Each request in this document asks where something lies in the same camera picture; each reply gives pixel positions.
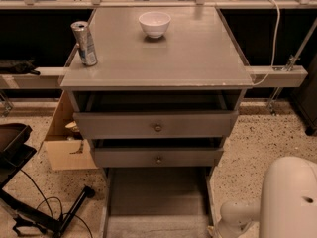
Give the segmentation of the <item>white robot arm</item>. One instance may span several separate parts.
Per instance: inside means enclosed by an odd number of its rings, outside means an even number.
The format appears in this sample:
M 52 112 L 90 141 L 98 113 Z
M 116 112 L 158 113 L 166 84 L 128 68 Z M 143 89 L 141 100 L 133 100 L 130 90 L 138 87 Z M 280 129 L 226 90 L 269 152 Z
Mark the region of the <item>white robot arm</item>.
M 259 238 L 317 238 L 317 164 L 298 157 L 275 160 L 264 175 L 261 198 L 227 201 L 212 238 L 239 238 L 254 223 Z

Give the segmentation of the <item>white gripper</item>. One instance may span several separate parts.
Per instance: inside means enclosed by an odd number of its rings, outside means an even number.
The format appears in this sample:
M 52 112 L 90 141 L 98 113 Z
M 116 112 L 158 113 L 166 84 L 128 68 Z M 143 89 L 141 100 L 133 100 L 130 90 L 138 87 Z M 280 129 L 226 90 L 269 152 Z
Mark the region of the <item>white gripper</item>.
M 213 226 L 207 227 L 208 233 L 212 238 L 215 238 L 215 231 Z M 220 222 L 218 224 L 218 232 L 222 238 L 239 238 L 244 233 L 242 226 L 234 226 L 227 222 Z

